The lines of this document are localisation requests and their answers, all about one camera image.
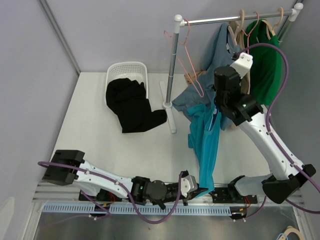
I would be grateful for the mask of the grey wall corner profile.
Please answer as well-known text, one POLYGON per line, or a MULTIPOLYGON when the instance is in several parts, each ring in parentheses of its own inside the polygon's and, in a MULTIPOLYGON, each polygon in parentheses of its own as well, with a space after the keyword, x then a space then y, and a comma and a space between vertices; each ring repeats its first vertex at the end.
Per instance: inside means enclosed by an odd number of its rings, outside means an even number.
POLYGON ((69 63, 71 64, 74 72, 77 74, 77 76, 80 76, 81 69, 79 67, 79 64, 73 54, 73 51, 68 44, 68 41, 65 38, 65 35, 48 3, 47 0, 37 0, 45 18, 47 19, 53 33, 55 34, 60 46, 62 47, 62 50, 64 51, 69 63))

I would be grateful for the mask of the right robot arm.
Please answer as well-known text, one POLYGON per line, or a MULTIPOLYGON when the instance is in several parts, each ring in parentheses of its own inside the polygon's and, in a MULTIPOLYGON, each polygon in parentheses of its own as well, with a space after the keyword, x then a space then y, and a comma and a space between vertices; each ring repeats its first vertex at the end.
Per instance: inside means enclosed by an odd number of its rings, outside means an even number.
POLYGON ((240 202, 248 195, 264 195, 282 204, 312 179, 316 169, 295 158, 273 128, 266 123, 262 106, 249 94, 241 92, 241 77, 230 65, 214 70, 214 104, 255 144, 267 161, 270 173, 241 175, 228 184, 227 196, 240 202))

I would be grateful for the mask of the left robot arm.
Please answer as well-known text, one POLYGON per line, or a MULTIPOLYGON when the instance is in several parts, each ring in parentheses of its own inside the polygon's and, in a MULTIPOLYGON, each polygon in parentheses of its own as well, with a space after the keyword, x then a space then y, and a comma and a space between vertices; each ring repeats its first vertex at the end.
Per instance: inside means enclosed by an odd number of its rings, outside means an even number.
POLYGON ((207 191, 207 188, 200 187, 188 171, 182 172, 180 182, 165 183, 142 176, 116 175, 96 167, 85 160, 84 156, 80 150, 56 150, 51 161, 40 163, 46 169, 42 180, 58 186, 72 185, 100 202, 111 193, 117 199, 129 200, 142 206, 150 202, 162 210, 166 208, 166 203, 176 200, 187 205, 189 200, 207 191))

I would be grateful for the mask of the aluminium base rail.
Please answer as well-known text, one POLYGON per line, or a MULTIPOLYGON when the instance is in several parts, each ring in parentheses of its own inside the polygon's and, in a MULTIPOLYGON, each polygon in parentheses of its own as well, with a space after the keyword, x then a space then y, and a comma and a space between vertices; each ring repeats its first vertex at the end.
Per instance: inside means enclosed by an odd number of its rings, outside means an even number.
MULTIPOLYGON (((51 183, 40 182, 38 183, 35 193, 33 195, 33 202, 48 202, 48 203, 78 203, 80 190, 74 186, 58 186, 51 183)), ((264 200, 263 196, 257 197, 257 203, 254 206, 262 204, 264 200)), ((289 200, 299 206, 304 207, 305 201, 303 200, 301 192, 298 190, 293 195, 290 196, 289 200)), ((209 194, 197 197, 193 200, 188 200, 188 204, 191 205, 205 205, 213 204, 212 197, 209 194)), ((282 204, 276 204, 272 202, 269 198, 266 199, 266 206, 271 207, 287 207, 290 206, 288 202, 283 202, 282 204)))

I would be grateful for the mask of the white perforated plastic basket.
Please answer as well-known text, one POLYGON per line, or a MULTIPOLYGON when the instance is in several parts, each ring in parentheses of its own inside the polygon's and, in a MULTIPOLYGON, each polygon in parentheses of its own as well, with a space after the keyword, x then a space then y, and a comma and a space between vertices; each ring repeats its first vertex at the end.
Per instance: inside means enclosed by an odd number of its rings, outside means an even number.
POLYGON ((142 108, 151 109, 146 65, 138 61, 111 65, 105 80, 106 105, 115 112, 121 104, 128 105, 134 101, 142 108))

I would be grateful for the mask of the light blue wire hanger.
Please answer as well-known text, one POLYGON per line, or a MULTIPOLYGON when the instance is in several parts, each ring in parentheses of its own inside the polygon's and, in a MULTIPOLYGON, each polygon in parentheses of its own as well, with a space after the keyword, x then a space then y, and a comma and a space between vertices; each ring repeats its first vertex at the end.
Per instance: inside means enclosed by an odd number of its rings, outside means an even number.
POLYGON ((210 111, 208 112, 208 120, 205 125, 205 130, 207 132, 210 132, 212 130, 214 123, 216 121, 218 112, 219 110, 217 109, 214 98, 213 98, 210 105, 210 111))

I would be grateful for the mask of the beige hanger on floor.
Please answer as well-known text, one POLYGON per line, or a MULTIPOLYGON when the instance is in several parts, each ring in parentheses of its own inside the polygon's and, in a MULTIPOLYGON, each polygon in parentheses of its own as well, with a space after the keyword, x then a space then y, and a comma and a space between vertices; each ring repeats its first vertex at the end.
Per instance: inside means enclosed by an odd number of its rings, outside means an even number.
POLYGON ((294 234, 298 237, 299 240, 305 240, 304 235, 296 228, 288 226, 284 232, 280 233, 276 240, 288 240, 289 235, 294 234))

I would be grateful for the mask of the beige t shirt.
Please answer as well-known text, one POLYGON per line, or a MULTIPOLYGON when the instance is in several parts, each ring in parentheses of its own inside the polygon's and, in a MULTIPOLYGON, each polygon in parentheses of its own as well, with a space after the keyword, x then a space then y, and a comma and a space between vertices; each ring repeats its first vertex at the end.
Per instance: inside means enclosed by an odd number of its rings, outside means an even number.
POLYGON ((199 104, 211 106, 212 99, 216 95, 216 92, 212 88, 214 84, 214 70, 218 67, 231 65, 234 62, 232 60, 234 53, 245 48, 244 32, 241 31, 238 36, 235 36, 235 30, 235 21, 223 23, 205 49, 200 64, 201 74, 198 75, 198 81, 204 90, 204 97, 199 97, 191 85, 183 92, 185 96, 182 98, 182 112, 189 121, 192 121, 193 118, 188 115, 187 109, 199 104))

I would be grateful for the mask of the green t shirt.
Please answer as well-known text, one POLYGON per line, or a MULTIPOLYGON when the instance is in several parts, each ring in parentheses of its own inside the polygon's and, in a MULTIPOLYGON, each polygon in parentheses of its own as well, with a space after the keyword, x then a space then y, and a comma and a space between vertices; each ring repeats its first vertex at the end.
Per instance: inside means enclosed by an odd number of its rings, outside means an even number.
MULTIPOLYGON (((249 24, 245 30, 248 34, 255 25, 256 20, 249 24)), ((243 37, 244 46, 247 47, 247 36, 243 37)), ((267 21, 260 19, 252 32, 249 45, 258 43, 271 44, 279 47, 278 37, 267 33, 267 21)), ((250 94, 262 105, 269 106, 276 97, 282 74, 282 57, 274 49, 265 46, 254 47, 249 50, 253 56, 253 65, 250 69, 250 94)))

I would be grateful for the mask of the grey blue t shirt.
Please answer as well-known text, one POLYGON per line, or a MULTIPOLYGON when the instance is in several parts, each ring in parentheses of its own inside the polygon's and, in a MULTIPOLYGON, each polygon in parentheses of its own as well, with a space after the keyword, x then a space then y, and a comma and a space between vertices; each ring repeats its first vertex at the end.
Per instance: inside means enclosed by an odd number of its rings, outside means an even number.
POLYGON ((240 47, 232 40, 230 28, 228 23, 221 25, 213 42, 206 48, 201 64, 204 73, 195 77, 192 84, 172 101, 175 109, 190 121, 189 129, 192 133, 202 132, 211 117, 216 96, 213 89, 215 69, 231 65, 233 53, 240 51, 240 47))

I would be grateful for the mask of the teal t shirt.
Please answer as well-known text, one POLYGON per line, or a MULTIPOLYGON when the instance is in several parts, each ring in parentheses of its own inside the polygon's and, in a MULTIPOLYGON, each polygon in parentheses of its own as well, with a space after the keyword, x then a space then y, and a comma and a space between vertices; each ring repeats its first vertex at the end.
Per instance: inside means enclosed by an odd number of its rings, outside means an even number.
POLYGON ((208 113, 211 106, 198 104, 187 109, 187 113, 192 117, 189 125, 188 147, 193 149, 199 166, 199 186, 208 188, 205 193, 210 193, 215 189, 213 172, 216 164, 222 114, 218 110, 216 120, 211 131, 206 131, 205 126, 208 121, 208 113))

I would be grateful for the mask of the silver white clothes rack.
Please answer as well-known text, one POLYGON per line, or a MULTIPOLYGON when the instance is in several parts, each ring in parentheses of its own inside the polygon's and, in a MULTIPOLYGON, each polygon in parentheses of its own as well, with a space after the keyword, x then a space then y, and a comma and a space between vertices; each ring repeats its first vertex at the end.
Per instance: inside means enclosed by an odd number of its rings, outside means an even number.
POLYGON ((173 80, 174 80, 174 72, 175 72, 175 64, 177 59, 177 49, 179 43, 179 34, 180 29, 187 26, 197 26, 197 25, 206 25, 206 24, 214 24, 214 23, 224 23, 230 21, 240 21, 239 27, 236 28, 235 36, 238 36, 240 31, 244 29, 244 23, 246 20, 259 20, 259 19, 267 19, 267 18, 275 18, 280 17, 280 20, 275 24, 275 26, 281 26, 278 39, 280 41, 283 40, 285 33, 288 31, 289 27, 292 23, 297 19, 299 13, 303 9, 304 5, 301 0, 297 0, 295 5, 289 10, 283 10, 280 8, 276 12, 271 13, 254 13, 251 15, 246 15, 241 10, 239 15, 236 16, 228 16, 228 17, 215 17, 210 19, 200 19, 200 20, 187 20, 184 19, 180 14, 174 16, 173 19, 173 35, 168 34, 167 31, 164 32, 164 35, 168 38, 172 37, 171 42, 171 54, 170 54, 170 64, 169 64, 169 73, 168 73, 168 80, 167 83, 161 81, 160 89, 163 97, 163 108, 167 113, 167 119, 169 124, 169 129, 172 134, 177 132, 176 124, 173 117, 173 104, 171 101, 171 94, 173 88, 173 80))

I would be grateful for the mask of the black t shirt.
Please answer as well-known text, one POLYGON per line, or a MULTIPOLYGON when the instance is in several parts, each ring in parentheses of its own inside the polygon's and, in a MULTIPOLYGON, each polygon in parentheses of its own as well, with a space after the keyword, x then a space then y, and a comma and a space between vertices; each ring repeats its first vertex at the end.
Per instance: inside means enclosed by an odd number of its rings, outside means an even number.
POLYGON ((167 121, 164 109, 152 110, 143 82, 118 78, 106 88, 106 105, 117 115, 123 134, 143 133, 167 121))

